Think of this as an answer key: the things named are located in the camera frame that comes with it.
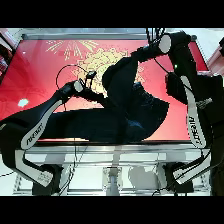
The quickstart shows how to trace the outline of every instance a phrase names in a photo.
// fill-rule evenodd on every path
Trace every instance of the gold firework design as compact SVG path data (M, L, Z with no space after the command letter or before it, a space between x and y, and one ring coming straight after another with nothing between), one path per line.
M56 54L61 48L65 48L65 61L69 60L70 56L79 56L81 59L83 58L78 44L82 44L90 52L93 52L93 49L98 45L92 40L49 40L46 43L50 45L46 52L51 51Z
M77 64L84 68L87 72L96 71L97 75L93 79L92 89L97 93L103 93L106 96L106 91L102 85L102 76L107 68L111 65L116 64L121 58L127 57L128 51L117 52L116 48L110 48L105 51L103 48L99 48L96 53L88 52L84 60L78 60ZM144 83L145 80L140 76L139 73L143 72L142 67L138 67L136 82ZM85 80L86 73L81 69L77 68L72 71L72 73L77 77Z

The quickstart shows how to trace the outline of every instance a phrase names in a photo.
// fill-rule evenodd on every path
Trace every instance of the red mat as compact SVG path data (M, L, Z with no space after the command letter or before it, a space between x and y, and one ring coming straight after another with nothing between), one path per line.
M56 91L55 78L66 64L79 64L86 70L96 70L93 89L103 92L101 77L108 66L121 57L129 56L146 40L25 40L17 52L0 86L0 120L21 110L35 107L49 99ZM206 64L195 42L189 44L198 71L206 71ZM173 70L168 56L158 58L167 69ZM84 78L78 67L65 68L59 76L59 86L77 78ZM170 103L168 115L160 128L148 140L189 140L186 126L186 106L166 94L165 72L153 61L139 64L136 81L145 90ZM101 107L84 99L72 98L67 110Z

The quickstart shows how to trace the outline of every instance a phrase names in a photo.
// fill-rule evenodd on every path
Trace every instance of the red background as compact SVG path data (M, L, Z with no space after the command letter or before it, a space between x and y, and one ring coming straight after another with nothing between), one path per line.
M116 48L117 52L127 50L128 55L138 47L147 44L146 40L93 40L98 48L108 51ZM79 56L71 56L65 61L64 47L54 54L46 51L49 44L46 40L25 40L21 41L15 56L8 68L6 76L0 86L0 120L21 110L32 108L49 99L56 91L55 78L58 71L66 64L76 64L80 60ZM85 46L77 43L83 56L90 52ZM207 67L195 42L189 44L192 55L197 63L198 71L206 71ZM158 61L167 69L173 70L168 56L158 58ZM145 80L143 86L145 90L155 97L170 103L168 115L160 128L148 140L189 140L186 126L187 108L177 100L166 94L165 75L166 73L153 61L140 64L144 68L139 73ZM58 80L59 86L66 82L75 80L72 73L76 67L68 67L61 72ZM21 99L28 99L29 103L25 107L19 107ZM66 104L67 110L82 108L100 107L84 99L72 98Z

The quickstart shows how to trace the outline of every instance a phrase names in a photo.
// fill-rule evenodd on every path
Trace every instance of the black garment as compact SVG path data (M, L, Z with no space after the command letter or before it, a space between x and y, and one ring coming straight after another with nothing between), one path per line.
M43 138L83 138L92 142L128 143L150 137L163 123L169 104L135 83L138 63L123 58L103 75L107 108L53 113Z

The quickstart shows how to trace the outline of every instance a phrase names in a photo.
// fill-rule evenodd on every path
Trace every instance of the red surface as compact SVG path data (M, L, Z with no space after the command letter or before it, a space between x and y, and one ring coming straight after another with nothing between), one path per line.
M109 52L111 48L115 48L116 52L127 51L128 55L130 55L138 47L147 44L146 40L94 40L93 42L98 45L95 44L95 47L91 48L91 52L90 47L76 41L84 60L87 59L87 54L90 52L96 59L99 59L97 57L101 51ZM37 106L53 95L57 89L55 78L58 71L64 65L76 64L81 59L80 56L74 56L74 53L77 52L74 51L73 47L75 45L73 41L65 40L63 43L63 46L56 53L51 50L47 51L53 44L47 43L46 40L26 40L20 43L0 86L0 120L18 111ZM190 43L189 46L196 60L198 71L207 70L196 43ZM66 49L70 53L70 58L67 60L65 60ZM168 56L159 57L158 61L166 69L173 70ZM155 97L170 103L166 120L149 140L189 140L186 126L187 108L166 94L165 72L153 60L144 62L139 66L143 70L139 71L139 74L144 79L143 86L145 90ZM58 80L59 86L77 78L74 75L74 70L77 72L79 69L77 67L68 67L61 72ZM21 99L29 101L23 108L18 106ZM101 106L76 98L72 98L66 104L67 110L92 107ZM63 106L57 109L57 111L63 110Z

